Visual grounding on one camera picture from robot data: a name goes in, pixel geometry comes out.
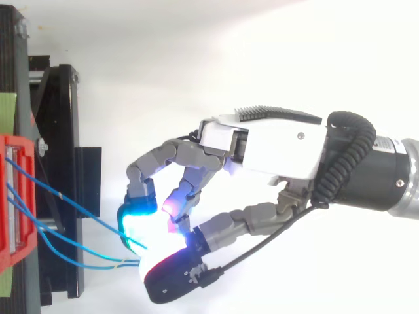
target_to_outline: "white wall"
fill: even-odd
[[[101,211],[113,224],[131,161],[235,107],[353,111],[381,134],[419,139],[415,0],[12,3],[31,22],[30,52],[80,73],[81,144],[103,147]],[[156,176],[159,202],[180,175],[173,167]],[[224,173],[213,181],[195,222],[278,192]],[[88,220],[84,239],[127,255]],[[418,313],[417,239],[419,222],[333,206],[176,302],[150,303],[135,270],[86,271],[80,299],[55,295],[43,313]],[[244,237],[206,260],[225,264],[257,241]]]

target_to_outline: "red 3d-printed holder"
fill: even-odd
[[[14,149],[14,161],[31,176],[35,176],[34,144],[29,139],[11,135],[0,135],[0,273],[25,258],[37,246],[37,230],[32,221],[21,212],[18,219],[18,245],[10,252],[9,205],[7,201],[7,161],[6,148]],[[23,199],[32,215],[35,210],[35,183],[19,172],[14,172],[14,188]]]

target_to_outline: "silver metal cylinder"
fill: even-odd
[[[30,84],[41,83],[43,75],[44,75],[44,71],[30,71],[29,72],[29,83]]]
[[[39,219],[40,222],[42,222],[43,224],[46,224],[47,227],[49,227],[50,229],[53,229],[54,231],[57,231],[57,225],[55,224],[55,220],[52,218],[41,218]]]
[[[404,139],[402,143],[410,161],[409,181],[399,203],[393,206],[388,213],[395,217],[419,220],[419,141]]]

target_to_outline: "robotic hand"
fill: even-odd
[[[151,176],[172,162],[185,172],[158,210]],[[239,109],[201,121],[189,136],[166,141],[129,165],[118,226],[147,247],[123,239],[141,256],[150,299],[166,303],[210,285],[299,218],[332,202],[419,219],[418,162],[418,141],[376,136],[371,123],[353,113],[332,113],[325,127],[321,118],[298,111]],[[269,185],[287,185],[277,204],[221,213],[190,230],[191,209],[222,169],[232,175],[239,169],[258,171]],[[268,237],[226,266],[207,269],[202,256],[244,234]]]

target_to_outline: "bolt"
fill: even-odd
[[[38,139],[37,142],[38,154],[40,157],[45,156],[45,152],[48,151],[48,144],[45,143],[43,138]]]
[[[399,179],[395,182],[395,185],[396,185],[396,187],[401,188],[402,186],[405,185],[405,182],[403,180]]]
[[[73,81],[73,83],[78,84],[80,82],[80,75],[79,72],[74,72],[71,75],[71,80]]]
[[[28,39],[29,35],[27,34],[27,21],[25,18],[22,18],[16,24],[16,34],[23,39]]]

